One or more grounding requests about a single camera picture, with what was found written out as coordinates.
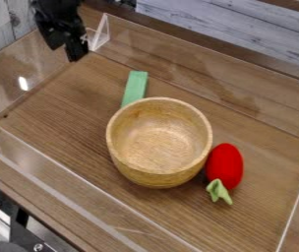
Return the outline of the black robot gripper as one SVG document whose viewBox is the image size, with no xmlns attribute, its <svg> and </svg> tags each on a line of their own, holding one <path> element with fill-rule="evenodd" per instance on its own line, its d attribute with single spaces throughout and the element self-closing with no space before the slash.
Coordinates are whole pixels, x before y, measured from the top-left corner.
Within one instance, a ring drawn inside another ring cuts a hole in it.
<svg viewBox="0 0 299 252">
<path fill-rule="evenodd" d="M 33 0 L 37 29 L 48 47 L 64 44 L 70 62 L 78 61 L 89 51 L 88 34 L 78 16 L 81 0 Z"/>
</svg>

